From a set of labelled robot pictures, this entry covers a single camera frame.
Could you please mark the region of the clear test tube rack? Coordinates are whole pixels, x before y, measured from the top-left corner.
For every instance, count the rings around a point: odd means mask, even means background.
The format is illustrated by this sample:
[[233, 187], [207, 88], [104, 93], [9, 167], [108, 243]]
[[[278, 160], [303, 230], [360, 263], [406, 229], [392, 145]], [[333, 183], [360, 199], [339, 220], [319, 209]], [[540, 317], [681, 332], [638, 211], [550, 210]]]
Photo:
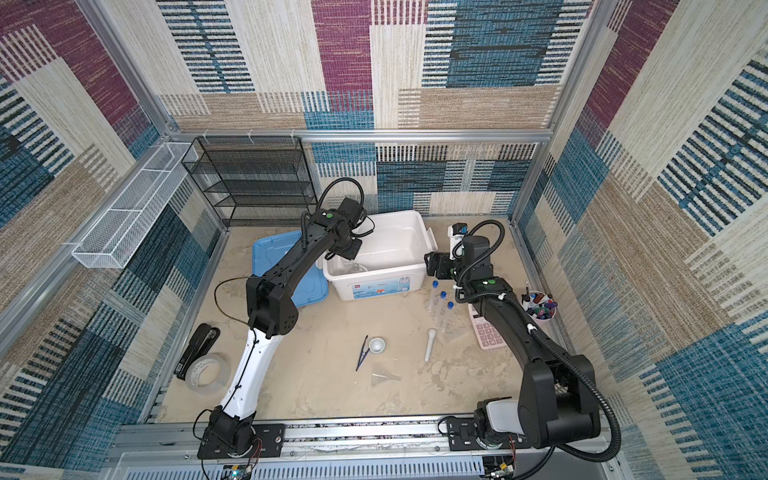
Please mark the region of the clear test tube rack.
[[455, 303], [453, 297], [433, 282], [425, 302], [428, 316], [444, 343], [450, 343], [470, 333], [471, 317], [466, 305]]

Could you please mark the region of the white plastic storage bin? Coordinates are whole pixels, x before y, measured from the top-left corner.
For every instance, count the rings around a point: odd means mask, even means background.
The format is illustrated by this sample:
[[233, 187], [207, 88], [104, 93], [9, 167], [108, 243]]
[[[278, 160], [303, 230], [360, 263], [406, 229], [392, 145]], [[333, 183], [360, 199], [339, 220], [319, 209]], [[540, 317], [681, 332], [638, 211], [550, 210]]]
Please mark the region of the white plastic storage bin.
[[[405, 294], [422, 288], [426, 278], [424, 256], [437, 249], [431, 229], [415, 210], [376, 214], [374, 232], [362, 239], [354, 260], [320, 260], [325, 278], [343, 301]], [[344, 275], [344, 263], [364, 265], [367, 273]]]

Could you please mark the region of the white ceramic pestle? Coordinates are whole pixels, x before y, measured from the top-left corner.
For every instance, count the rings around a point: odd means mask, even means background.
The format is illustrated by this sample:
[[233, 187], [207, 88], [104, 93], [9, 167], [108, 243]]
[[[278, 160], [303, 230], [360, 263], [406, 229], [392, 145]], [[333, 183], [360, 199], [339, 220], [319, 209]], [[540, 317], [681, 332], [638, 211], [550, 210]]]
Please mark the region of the white ceramic pestle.
[[430, 361], [436, 336], [437, 336], [437, 330], [435, 328], [430, 328], [427, 333], [427, 344], [426, 344], [425, 353], [424, 353], [425, 362]]

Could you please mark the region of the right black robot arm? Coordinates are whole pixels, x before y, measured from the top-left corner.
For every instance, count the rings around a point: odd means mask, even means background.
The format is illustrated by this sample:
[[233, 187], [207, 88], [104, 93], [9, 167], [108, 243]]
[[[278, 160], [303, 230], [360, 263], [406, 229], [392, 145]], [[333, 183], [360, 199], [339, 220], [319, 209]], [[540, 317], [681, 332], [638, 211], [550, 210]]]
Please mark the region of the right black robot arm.
[[523, 308], [513, 288], [494, 272], [492, 254], [506, 229], [497, 221], [496, 240], [477, 227], [449, 229], [450, 249], [425, 255], [426, 271], [454, 283], [456, 302], [468, 304], [500, 334], [522, 369], [515, 419], [520, 433], [537, 449], [561, 450], [577, 459], [604, 463], [621, 450], [619, 420], [598, 389], [583, 355], [572, 355], [552, 340]]

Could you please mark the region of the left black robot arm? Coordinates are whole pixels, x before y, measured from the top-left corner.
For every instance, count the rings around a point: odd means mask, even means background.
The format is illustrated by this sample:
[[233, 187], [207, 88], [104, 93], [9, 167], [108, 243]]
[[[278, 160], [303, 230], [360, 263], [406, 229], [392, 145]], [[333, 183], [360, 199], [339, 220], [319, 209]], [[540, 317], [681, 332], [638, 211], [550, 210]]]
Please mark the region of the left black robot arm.
[[299, 319], [292, 296], [310, 268], [325, 254], [353, 260], [362, 246], [356, 231], [365, 221], [365, 193], [351, 177], [332, 181], [312, 213], [300, 220], [299, 239], [262, 275], [246, 280], [248, 337], [231, 386], [209, 412], [197, 458], [251, 460], [263, 441], [253, 421], [267, 370], [283, 337]]

